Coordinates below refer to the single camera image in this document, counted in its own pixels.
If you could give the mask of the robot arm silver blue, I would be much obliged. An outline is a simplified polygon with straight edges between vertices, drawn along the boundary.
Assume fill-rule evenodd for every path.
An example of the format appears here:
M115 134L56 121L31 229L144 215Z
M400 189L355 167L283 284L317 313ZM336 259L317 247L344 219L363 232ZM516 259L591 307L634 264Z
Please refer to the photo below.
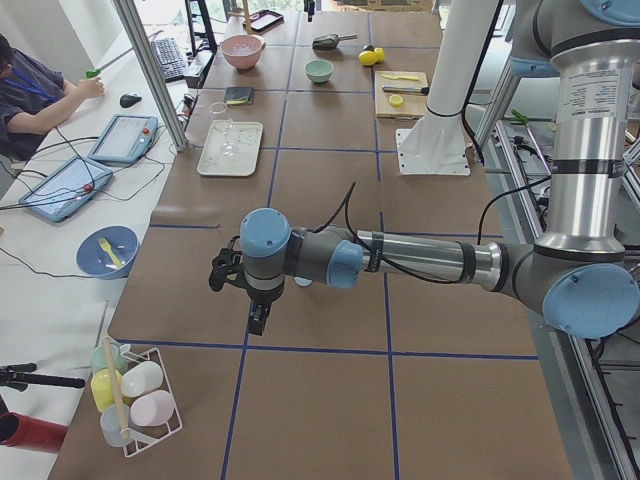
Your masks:
M364 271L477 284L578 338L604 337L632 322L639 286L623 265L614 223L639 59L639 5L520 1L513 35L510 59L518 75L560 79L545 231L530 245L472 245L329 224L294 228L275 209L254 210L241 223L232 255L234 283L251 298L251 334L263 333L287 277L347 289Z

